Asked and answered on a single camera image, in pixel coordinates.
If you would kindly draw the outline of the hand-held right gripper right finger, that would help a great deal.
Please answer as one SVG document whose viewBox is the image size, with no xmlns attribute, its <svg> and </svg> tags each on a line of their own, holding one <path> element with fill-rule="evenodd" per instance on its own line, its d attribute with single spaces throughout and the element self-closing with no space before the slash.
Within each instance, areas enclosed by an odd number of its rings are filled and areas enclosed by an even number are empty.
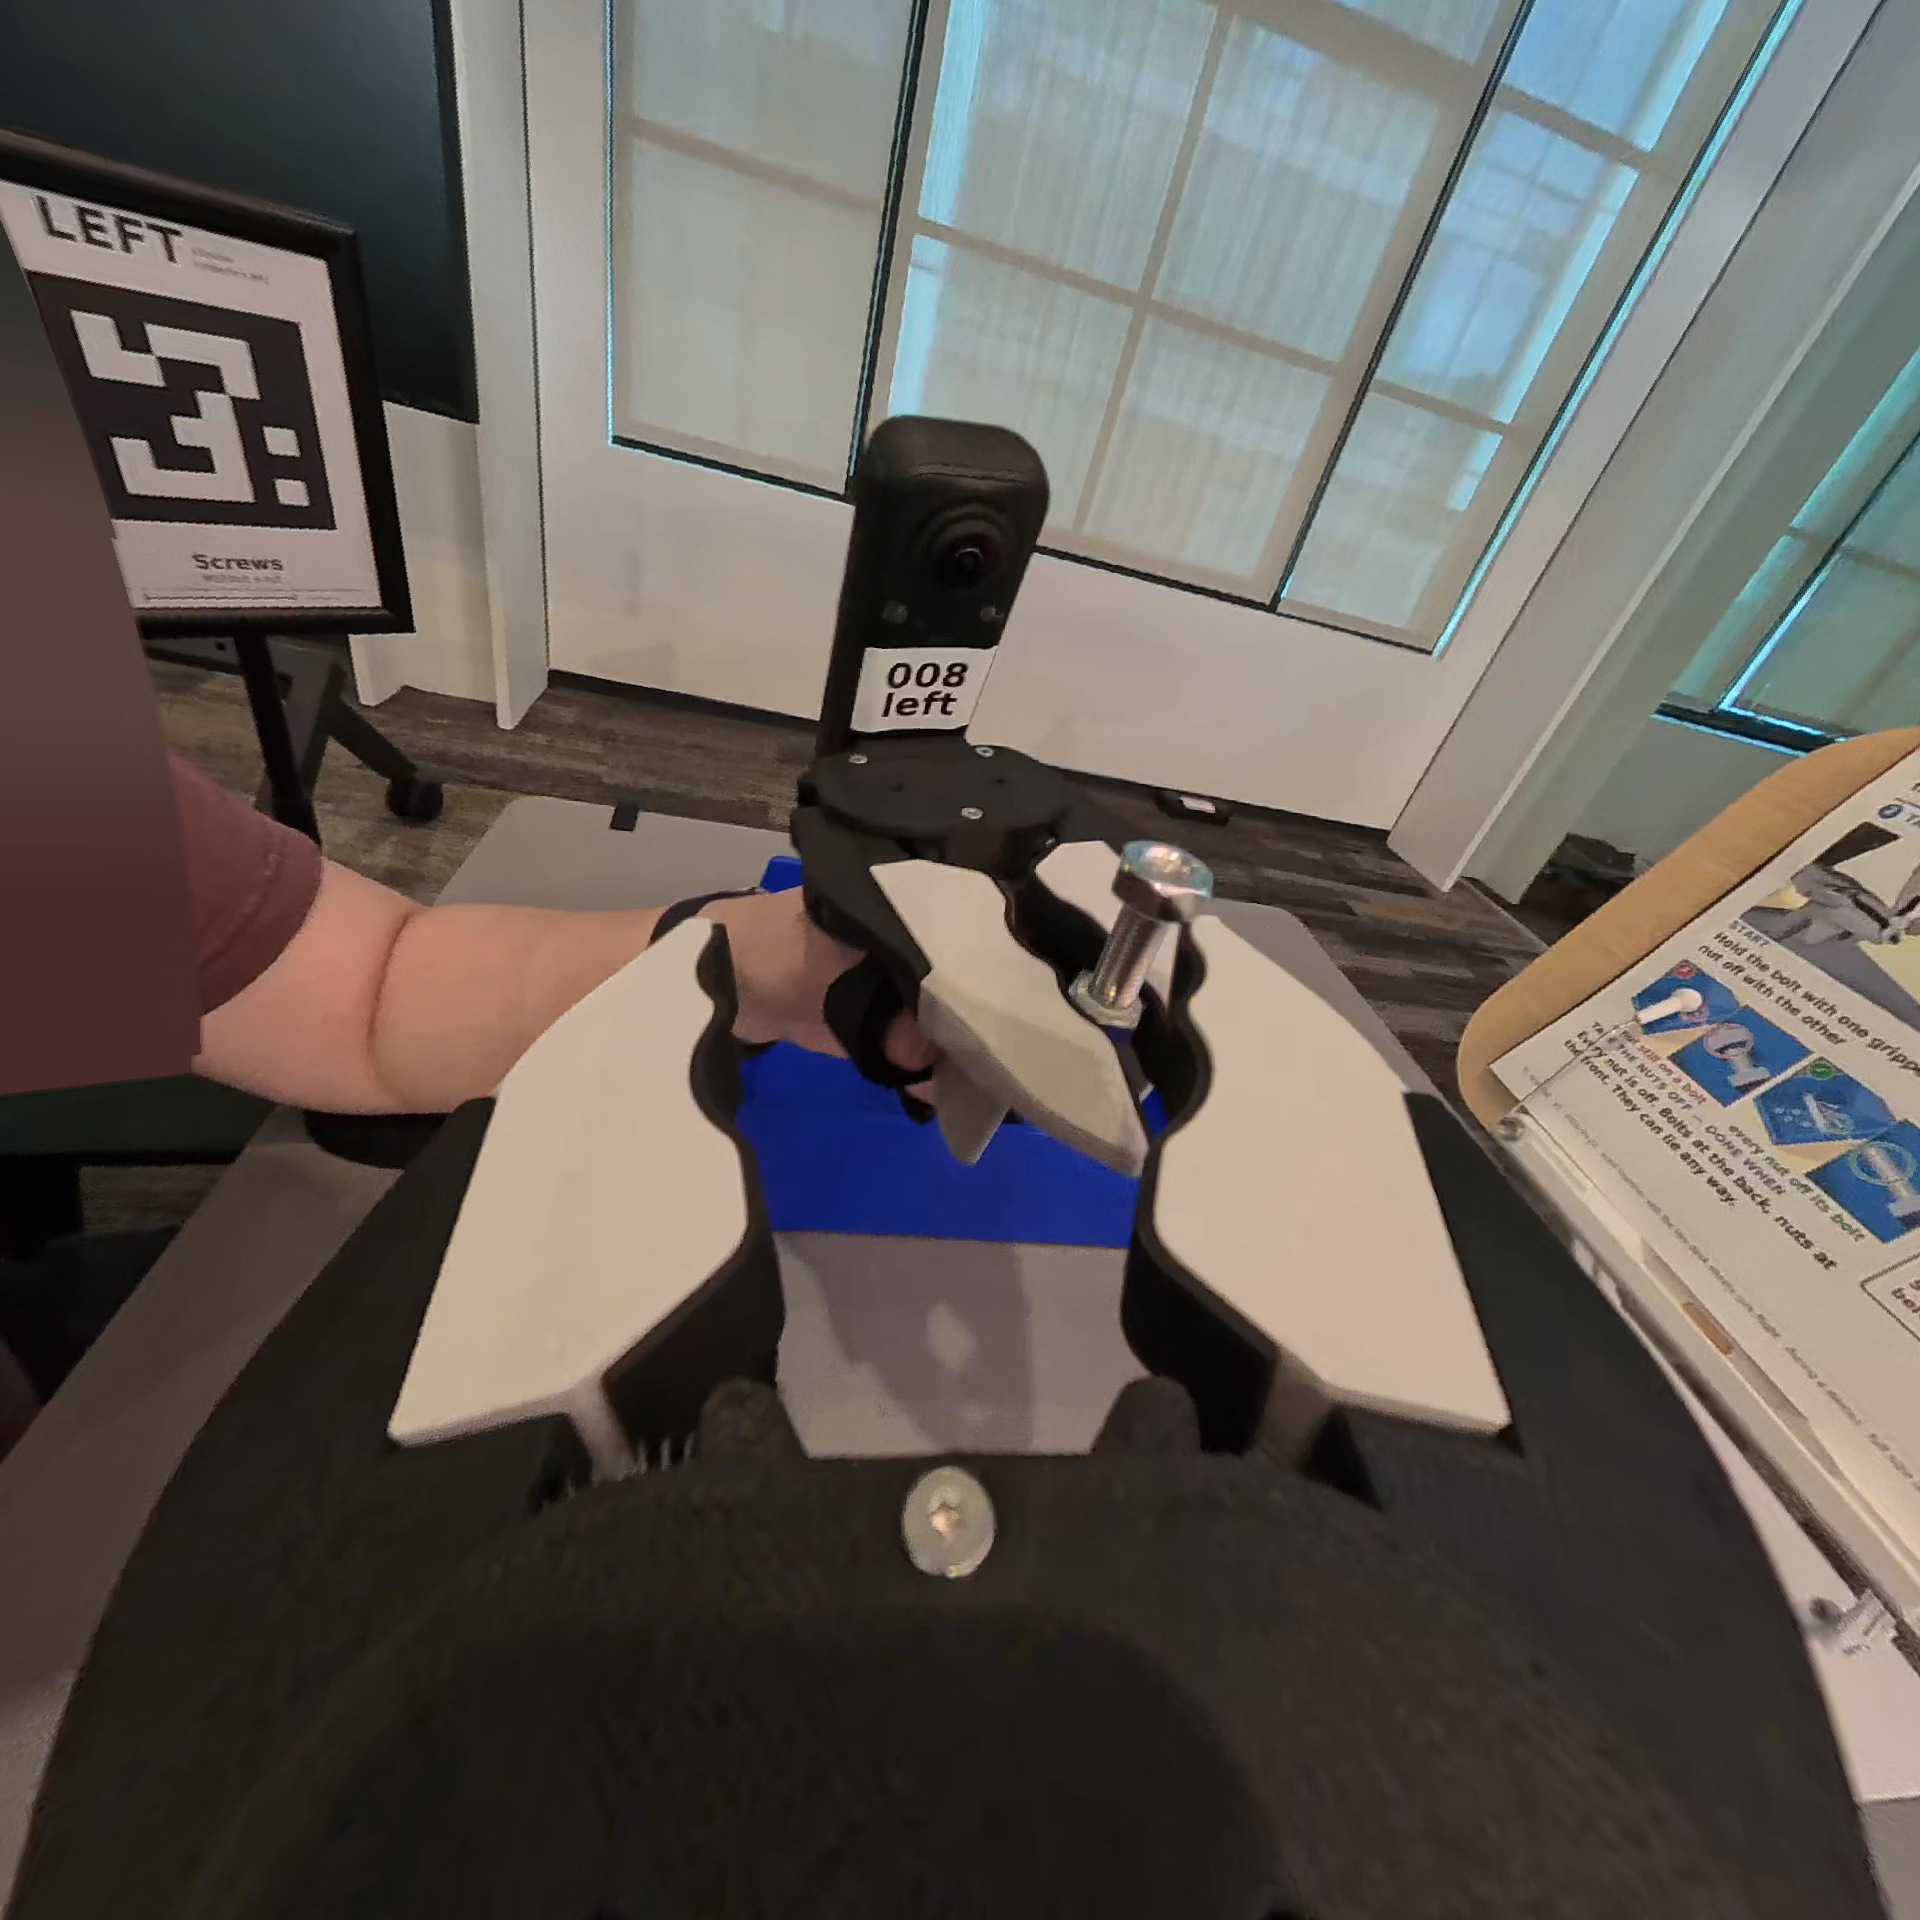
<svg viewBox="0 0 1920 1920">
<path fill-rule="evenodd" d="M 1297 1463 L 1338 1414 L 1510 1425 L 1414 1126 L 1353 1022 L 1223 919 L 1181 940 L 1146 1033 L 1146 1147 L 1119 1329 L 1202 1451 Z"/>
</svg>

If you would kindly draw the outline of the framed marker sign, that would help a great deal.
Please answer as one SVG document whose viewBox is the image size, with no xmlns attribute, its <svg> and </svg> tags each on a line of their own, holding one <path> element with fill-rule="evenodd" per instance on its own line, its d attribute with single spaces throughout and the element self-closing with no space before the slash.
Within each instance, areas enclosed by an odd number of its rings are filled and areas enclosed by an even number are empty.
<svg viewBox="0 0 1920 1920">
<path fill-rule="evenodd" d="M 351 228 L 11 129 L 2 201 L 147 657 L 245 684 L 279 823 L 319 839 L 329 742 L 433 823 L 344 695 L 346 637 L 416 623 Z"/>
</svg>

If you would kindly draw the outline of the steel hex bolt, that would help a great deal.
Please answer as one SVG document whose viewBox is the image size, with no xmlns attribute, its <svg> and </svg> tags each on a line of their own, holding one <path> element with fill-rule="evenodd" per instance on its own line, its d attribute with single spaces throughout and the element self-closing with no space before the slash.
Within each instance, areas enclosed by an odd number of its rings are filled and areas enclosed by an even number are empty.
<svg viewBox="0 0 1920 1920">
<path fill-rule="evenodd" d="M 1210 865 L 1183 848 L 1157 839 L 1127 844 L 1110 886 L 1115 921 L 1093 972 L 1142 997 L 1160 950 L 1213 896 L 1213 885 Z"/>
</svg>

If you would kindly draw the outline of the narrow side window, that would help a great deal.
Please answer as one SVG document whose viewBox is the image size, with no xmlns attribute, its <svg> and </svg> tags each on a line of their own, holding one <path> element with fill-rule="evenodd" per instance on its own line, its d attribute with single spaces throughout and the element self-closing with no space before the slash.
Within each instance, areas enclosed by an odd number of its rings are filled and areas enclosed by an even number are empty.
<svg viewBox="0 0 1920 1920">
<path fill-rule="evenodd" d="M 1656 713 L 1808 752 L 1914 725 L 1917 353 L 1782 524 Z"/>
</svg>

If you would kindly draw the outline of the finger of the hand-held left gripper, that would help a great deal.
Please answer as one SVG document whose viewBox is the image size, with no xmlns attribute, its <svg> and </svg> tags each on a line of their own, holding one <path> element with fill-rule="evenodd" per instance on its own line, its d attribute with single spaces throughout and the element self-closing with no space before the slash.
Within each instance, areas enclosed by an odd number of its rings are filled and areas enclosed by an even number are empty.
<svg viewBox="0 0 1920 1920">
<path fill-rule="evenodd" d="M 1093 969 L 1103 940 L 1115 921 L 1113 877 L 1119 849 L 1099 841 L 1070 841 L 1049 849 L 1034 868 L 1033 879 L 1019 894 L 1019 928 L 1033 952 L 1047 959 L 1066 1000 L 1070 983 Z M 1165 1013 L 1171 997 L 1176 940 L 1170 942 L 1152 967 L 1142 990 L 1142 1016 Z M 1115 1075 L 1134 1103 L 1136 1132 L 1149 1134 L 1145 1102 L 1149 1084 L 1136 1056 L 1136 1030 L 1109 1030 L 1082 1019 L 1066 1000 L 1079 1022 L 1109 1041 Z"/>
<path fill-rule="evenodd" d="M 1019 944 L 997 879 L 915 857 L 887 861 L 873 877 L 927 961 L 915 1022 L 941 1052 L 934 1112 L 950 1155 L 977 1163 L 1017 1116 L 1138 1176 L 1146 1139 L 1117 1049 Z"/>
</svg>

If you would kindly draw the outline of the person's left forearm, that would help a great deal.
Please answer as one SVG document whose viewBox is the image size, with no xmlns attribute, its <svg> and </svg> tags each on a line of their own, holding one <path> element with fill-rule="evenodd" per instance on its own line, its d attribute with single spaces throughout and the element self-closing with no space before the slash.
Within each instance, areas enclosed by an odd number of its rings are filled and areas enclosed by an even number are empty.
<svg viewBox="0 0 1920 1920">
<path fill-rule="evenodd" d="M 642 952 L 662 915 L 421 905 L 326 859 L 287 947 L 202 1016 L 190 1068 L 311 1112 L 453 1112 Z"/>
</svg>

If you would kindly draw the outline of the person's left hand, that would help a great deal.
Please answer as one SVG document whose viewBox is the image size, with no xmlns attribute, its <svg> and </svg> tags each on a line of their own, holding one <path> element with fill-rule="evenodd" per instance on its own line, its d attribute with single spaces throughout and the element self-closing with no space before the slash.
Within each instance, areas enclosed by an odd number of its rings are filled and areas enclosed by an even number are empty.
<svg viewBox="0 0 1920 1920">
<path fill-rule="evenodd" d="M 727 931 L 735 1040 L 757 1047 L 789 1041 L 840 1061 L 850 1056 L 832 1028 L 827 998 L 867 956 L 818 926 L 799 886 L 715 899 L 701 916 Z"/>
</svg>

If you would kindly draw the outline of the blue plastic bin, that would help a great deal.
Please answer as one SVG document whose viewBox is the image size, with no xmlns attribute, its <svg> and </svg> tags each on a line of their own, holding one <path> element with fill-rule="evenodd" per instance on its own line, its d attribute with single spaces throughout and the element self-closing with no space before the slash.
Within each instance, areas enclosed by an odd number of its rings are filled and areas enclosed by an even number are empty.
<svg viewBox="0 0 1920 1920">
<path fill-rule="evenodd" d="M 776 1232 L 1119 1249 L 1138 1180 L 1013 1116 L 977 1163 L 846 1061 L 779 1041 L 739 1052 L 737 1132 Z"/>
</svg>

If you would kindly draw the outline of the white stand base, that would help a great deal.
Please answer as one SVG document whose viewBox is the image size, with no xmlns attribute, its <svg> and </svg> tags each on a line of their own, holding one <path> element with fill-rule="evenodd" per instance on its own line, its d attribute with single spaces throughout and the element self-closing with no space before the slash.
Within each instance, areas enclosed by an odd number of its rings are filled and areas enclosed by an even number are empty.
<svg viewBox="0 0 1920 1920">
<path fill-rule="evenodd" d="M 1858 1601 L 1851 1581 L 1792 1519 L 1785 1503 L 1731 1454 L 1720 1460 L 1789 1604 L 1800 1649 L 1862 1807 L 1917 1793 L 1917 1678 L 1886 1627 L 1841 1625 Z"/>
</svg>

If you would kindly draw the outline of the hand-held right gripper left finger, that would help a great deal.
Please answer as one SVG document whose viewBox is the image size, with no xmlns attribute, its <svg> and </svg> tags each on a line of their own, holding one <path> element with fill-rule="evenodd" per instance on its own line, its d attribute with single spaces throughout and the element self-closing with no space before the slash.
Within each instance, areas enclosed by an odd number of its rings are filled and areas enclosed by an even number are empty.
<svg viewBox="0 0 1920 1920">
<path fill-rule="evenodd" d="M 687 919 L 493 1095 L 389 1437 L 557 1419 L 589 1463 L 683 1463 L 709 1396 L 769 1383 L 783 1287 L 735 1129 L 727 933 Z"/>
</svg>

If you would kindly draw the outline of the white instruction sheet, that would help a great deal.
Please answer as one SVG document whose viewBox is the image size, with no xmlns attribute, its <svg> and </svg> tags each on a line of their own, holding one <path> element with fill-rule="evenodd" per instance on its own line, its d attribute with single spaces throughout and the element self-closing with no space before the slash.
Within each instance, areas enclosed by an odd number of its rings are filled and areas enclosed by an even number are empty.
<svg viewBox="0 0 1920 1920">
<path fill-rule="evenodd" d="M 1914 753 L 1495 1062 L 1510 1152 L 1914 1622 Z"/>
</svg>

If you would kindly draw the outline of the large black wall screen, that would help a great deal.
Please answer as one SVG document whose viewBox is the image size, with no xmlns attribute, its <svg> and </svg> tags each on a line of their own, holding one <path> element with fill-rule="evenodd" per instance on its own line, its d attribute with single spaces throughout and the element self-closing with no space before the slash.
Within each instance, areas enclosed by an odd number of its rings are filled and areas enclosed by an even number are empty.
<svg viewBox="0 0 1920 1920">
<path fill-rule="evenodd" d="M 3 3 L 2 123 L 357 230 L 386 400 L 477 419 L 443 3 Z"/>
</svg>

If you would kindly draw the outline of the large grid window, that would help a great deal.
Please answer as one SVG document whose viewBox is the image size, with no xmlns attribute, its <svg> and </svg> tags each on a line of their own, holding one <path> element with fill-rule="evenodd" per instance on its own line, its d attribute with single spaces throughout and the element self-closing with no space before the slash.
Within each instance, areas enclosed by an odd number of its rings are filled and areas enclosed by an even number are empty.
<svg viewBox="0 0 1920 1920">
<path fill-rule="evenodd" d="M 1789 12 L 607 5 L 610 436 L 1008 425 L 1049 549 L 1438 653 Z"/>
</svg>

